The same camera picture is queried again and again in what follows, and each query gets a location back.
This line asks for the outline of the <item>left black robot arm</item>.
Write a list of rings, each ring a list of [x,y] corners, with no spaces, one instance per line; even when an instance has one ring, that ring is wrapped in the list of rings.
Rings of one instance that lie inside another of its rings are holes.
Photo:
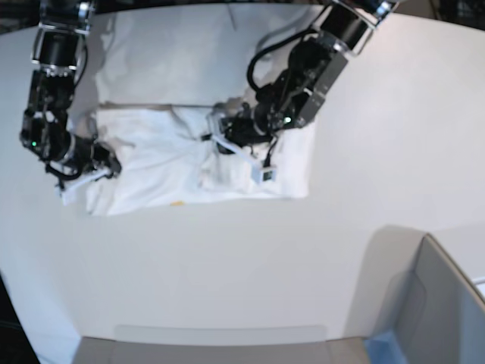
[[[270,167],[283,133],[307,127],[315,120],[349,58],[362,52],[377,28],[398,7],[398,1],[328,2],[318,15],[321,24],[311,22],[304,30],[252,57],[246,80],[255,93],[255,105],[244,102],[236,111],[215,109],[212,130],[202,139],[212,141],[220,155],[238,155],[257,166]],[[292,49],[286,67],[275,80],[258,85],[257,63],[287,45]],[[261,144],[269,147],[264,159],[257,162],[245,150]]]

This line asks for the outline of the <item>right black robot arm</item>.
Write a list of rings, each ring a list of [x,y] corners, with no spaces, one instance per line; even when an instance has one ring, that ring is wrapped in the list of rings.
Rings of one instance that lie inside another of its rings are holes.
[[[64,190],[82,177],[117,177],[122,167],[115,152],[95,136],[68,129],[69,110],[83,78],[89,53],[95,1],[41,1],[31,53],[35,65],[20,130],[21,145],[44,164]]]

